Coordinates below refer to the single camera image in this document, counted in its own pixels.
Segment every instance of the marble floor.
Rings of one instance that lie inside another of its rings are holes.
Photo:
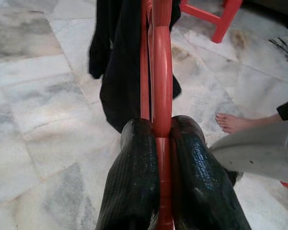
[[[191,3],[221,14],[220,0]],[[119,134],[106,122],[100,80],[87,74],[95,0],[0,0],[0,230],[95,228]],[[209,145],[216,112],[272,115],[288,100],[288,30],[242,7],[221,44],[214,26],[183,15],[172,31],[190,115]],[[235,187],[253,230],[288,230],[288,189],[245,174]]]

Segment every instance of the bare foot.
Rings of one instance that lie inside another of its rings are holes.
[[[216,122],[222,128],[223,132],[226,133],[236,133],[241,130],[267,124],[265,118],[251,120],[239,118],[229,114],[217,114]]]

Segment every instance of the human foot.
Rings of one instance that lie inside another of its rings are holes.
[[[236,133],[248,128],[265,125],[268,123],[268,120],[266,118],[251,120],[229,114],[217,114],[216,122],[222,128],[223,132]]]

